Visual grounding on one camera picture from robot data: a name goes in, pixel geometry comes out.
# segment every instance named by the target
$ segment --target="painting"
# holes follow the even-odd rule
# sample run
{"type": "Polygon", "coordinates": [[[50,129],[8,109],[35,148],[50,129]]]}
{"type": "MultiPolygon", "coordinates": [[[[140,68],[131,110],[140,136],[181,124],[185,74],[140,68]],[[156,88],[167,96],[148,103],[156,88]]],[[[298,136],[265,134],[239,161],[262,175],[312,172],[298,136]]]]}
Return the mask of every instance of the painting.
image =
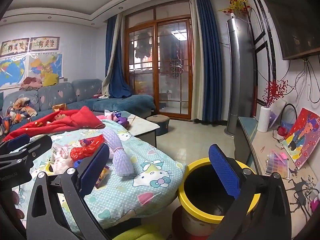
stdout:
{"type": "Polygon", "coordinates": [[[33,37],[30,40],[29,51],[58,50],[60,37],[33,37]]]}
{"type": "Polygon", "coordinates": [[[45,73],[62,74],[62,54],[60,53],[39,53],[30,54],[28,65],[28,76],[44,80],[45,73]]]}
{"type": "Polygon", "coordinates": [[[0,60],[0,89],[18,87],[25,77],[26,57],[0,60]]]}
{"type": "Polygon", "coordinates": [[[271,113],[268,126],[269,128],[271,128],[271,126],[273,126],[273,124],[276,122],[286,103],[287,101],[283,100],[282,98],[279,98],[272,103],[272,105],[270,106],[271,113]]]}
{"type": "Polygon", "coordinates": [[[17,39],[2,42],[0,57],[26,53],[28,51],[30,38],[17,39]]]}
{"type": "Polygon", "coordinates": [[[298,170],[306,162],[320,139],[320,117],[302,108],[296,122],[283,141],[298,170]]]}

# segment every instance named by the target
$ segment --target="world map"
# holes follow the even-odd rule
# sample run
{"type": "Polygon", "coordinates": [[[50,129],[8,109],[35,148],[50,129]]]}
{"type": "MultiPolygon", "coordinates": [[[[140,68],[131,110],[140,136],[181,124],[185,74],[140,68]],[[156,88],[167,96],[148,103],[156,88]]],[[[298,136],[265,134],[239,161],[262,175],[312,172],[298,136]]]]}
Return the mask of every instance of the world map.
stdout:
{"type": "Polygon", "coordinates": [[[62,54],[40,54],[29,57],[28,76],[44,79],[45,73],[58,74],[62,77],[62,54]]]}
{"type": "Polygon", "coordinates": [[[23,81],[26,57],[0,61],[0,89],[15,87],[23,81]]]}

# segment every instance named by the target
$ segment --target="blue curtain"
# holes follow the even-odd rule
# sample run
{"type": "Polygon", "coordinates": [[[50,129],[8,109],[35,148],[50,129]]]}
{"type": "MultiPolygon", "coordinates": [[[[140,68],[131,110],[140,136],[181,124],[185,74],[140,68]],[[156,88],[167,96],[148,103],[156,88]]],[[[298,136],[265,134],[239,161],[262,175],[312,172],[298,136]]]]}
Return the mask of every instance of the blue curtain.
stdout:
{"type": "MultiPolygon", "coordinates": [[[[106,34],[106,76],[108,73],[109,62],[111,59],[112,41],[115,33],[117,15],[108,19],[107,34],[106,34]]],[[[113,68],[109,85],[109,94],[111,98],[126,98],[131,96],[130,87],[124,80],[122,71],[122,51],[121,51],[121,33],[116,44],[115,58],[113,60],[113,68]]]]}
{"type": "Polygon", "coordinates": [[[222,62],[219,35],[210,0],[197,0],[204,51],[203,121],[221,120],[222,62]]]}

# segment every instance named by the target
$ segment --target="ceiling lamp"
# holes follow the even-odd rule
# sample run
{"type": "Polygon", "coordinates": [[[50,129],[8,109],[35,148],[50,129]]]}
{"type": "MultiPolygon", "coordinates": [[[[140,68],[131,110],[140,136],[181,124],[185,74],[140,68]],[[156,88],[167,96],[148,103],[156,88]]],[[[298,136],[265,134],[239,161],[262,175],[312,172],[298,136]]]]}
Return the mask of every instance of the ceiling lamp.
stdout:
{"type": "Polygon", "coordinates": [[[186,41],[187,40],[187,30],[176,30],[171,32],[173,36],[175,36],[178,41],[186,41]]]}

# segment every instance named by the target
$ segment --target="yellow rim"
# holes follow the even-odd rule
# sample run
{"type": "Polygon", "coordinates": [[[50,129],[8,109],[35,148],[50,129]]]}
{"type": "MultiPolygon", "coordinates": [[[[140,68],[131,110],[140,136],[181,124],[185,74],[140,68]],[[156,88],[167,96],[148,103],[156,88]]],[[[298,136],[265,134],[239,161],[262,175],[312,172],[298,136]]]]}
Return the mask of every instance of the yellow rim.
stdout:
{"type": "MultiPolygon", "coordinates": [[[[236,161],[240,167],[243,168],[249,168],[247,165],[236,161]]],[[[195,169],[204,166],[204,165],[211,165],[209,158],[203,158],[200,160],[197,160],[191,164],[189,164],[187,166],[187,170],[186,170],[186,174],[184,176],[183,182],[181,183],[179,189],[178,189],[178,198],[179,201],[181,203],[181,205],[183,206],[183,208],[193,217],[203,221],[203,222],[207,222],[207,223],[211,223],[211,224],[219,224],[221,222],[221,220],[223,219],[224,216],[215,216],[215,215],[210,215],[207,214],[203,211],[201,211],[200,209],[196,208],[187,198],[186,193],[184,192],[184,181],[186,179],[186,177],[195,169]]],[[[249,207],[248,212],[250,212],[258,203],[258,200],[260,198],[260,194],[255,194],[251,205],[249,207]]]]}

